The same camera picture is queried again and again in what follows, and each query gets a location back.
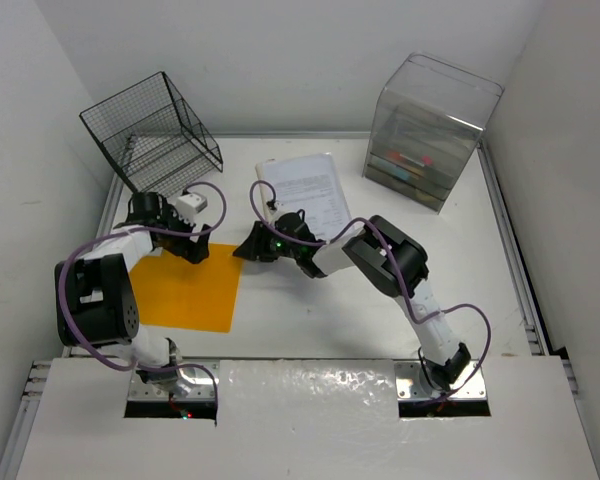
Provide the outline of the yellow clip file folder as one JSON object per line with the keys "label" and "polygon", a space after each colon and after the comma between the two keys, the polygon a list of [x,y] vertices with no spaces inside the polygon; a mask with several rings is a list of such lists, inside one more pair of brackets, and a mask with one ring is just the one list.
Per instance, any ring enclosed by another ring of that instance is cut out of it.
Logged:
{"label": "yellow clip file folder", "polygon": [[231,330],[243,261],[235,247],[210,244],[210,256],[191,264],[167,251],[146,256],[130,279],[145,325],[227,333]]}

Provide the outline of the blue translucent highlighter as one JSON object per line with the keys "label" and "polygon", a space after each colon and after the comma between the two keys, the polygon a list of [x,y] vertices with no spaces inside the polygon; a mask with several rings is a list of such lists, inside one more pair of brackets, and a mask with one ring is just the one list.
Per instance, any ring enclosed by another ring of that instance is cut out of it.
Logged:
{"label": "blue translucent highlighter", "polygon": [[391,173],[395,178],[401,179],[402,181],[408,181],[410,178],[410,174],[402,169],[395,170]]}

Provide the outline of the orange black highlighter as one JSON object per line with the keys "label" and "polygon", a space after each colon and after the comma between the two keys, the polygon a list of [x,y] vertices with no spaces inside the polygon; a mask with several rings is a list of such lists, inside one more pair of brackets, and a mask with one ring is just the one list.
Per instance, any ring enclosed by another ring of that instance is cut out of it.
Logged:
{"label": "orange black highlighter", "polygon": [[405,158],[397,151],[388,150],[387,158],[395,163],[403,163],[405,162]]}

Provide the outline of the yellow translucent highlighter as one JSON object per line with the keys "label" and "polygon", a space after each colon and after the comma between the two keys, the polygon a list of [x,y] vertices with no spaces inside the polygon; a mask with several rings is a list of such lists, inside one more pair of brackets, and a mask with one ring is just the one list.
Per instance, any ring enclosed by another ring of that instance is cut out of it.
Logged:
{"label": "yellow translucent highlighter", "polygon": [[407,166],[405,166],[405,169],[413,175],[418,175],[418,176],[426,175],[426,170],[419,165],[408,164]]}

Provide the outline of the clear plastic drawer cabinet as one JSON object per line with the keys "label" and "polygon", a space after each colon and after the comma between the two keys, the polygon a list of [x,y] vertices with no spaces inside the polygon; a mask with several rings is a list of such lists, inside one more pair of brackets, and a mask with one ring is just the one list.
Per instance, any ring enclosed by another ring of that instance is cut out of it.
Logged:
{"label": "clear plastic drawer cabinet", "polygon": [[[363,176],[439,212],[487,130],[504,87],[439,57],[414,52],[384,85],[370,130]],[[399,152],[395,163],[387,151]],[[433,159],[420,165],[422,156]],[[405,169],[419,165],[425,176]],[[391,173],[402,169],[408,181]]]}

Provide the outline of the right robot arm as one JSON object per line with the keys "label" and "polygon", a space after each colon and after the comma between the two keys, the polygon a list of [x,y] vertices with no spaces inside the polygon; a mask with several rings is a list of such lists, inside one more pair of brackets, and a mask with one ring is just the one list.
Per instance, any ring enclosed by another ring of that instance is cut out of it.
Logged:
{"label": "right robot arm", "polygon": [[279,214],[272,224],[257,220],[233,255],[262,263],[288,258],[312,279],[354,267],[403,311],[420,342],[426,377],[435,387],[450,391],[470,362],[468,347],[432,293],[426,251],[379,215],[330,241],[317,238],[300,212]]}

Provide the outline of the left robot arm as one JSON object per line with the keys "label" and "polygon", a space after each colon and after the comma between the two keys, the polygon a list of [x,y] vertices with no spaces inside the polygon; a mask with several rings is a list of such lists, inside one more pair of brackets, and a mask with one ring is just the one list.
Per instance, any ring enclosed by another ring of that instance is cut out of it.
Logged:
{"label": "left robot arm", "polygon": [[166,251],[196,265],[209,257],[208,225],[190,237],[195,218],[207,207],[207,198],[184,191],[170,202],[155,192],[137,193],[128,202],[127,215],[111,236],[79,254],[67,268],[56,295],[67,309],[57,308],[61,342],[78,346],[65,313],[100,353],[133,362],[145,384],[176,397],[185,397],[196,385],[196,369],[176,369],[181,361],[175,342],[155,336],[141,325],[130,272],[156,250]]}

